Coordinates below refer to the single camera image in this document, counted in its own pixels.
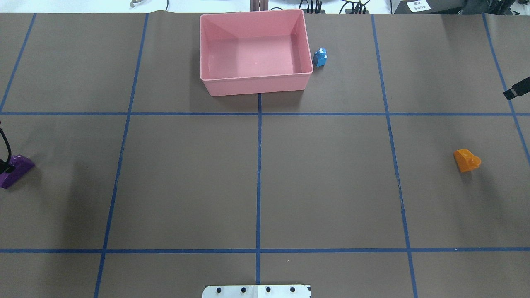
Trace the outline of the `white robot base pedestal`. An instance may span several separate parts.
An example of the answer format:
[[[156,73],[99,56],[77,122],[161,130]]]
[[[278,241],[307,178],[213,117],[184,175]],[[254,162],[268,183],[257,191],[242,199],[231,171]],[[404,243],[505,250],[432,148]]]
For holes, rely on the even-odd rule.
[[[310,285],[212,285],[202,292],[203,298],[311,298]]]

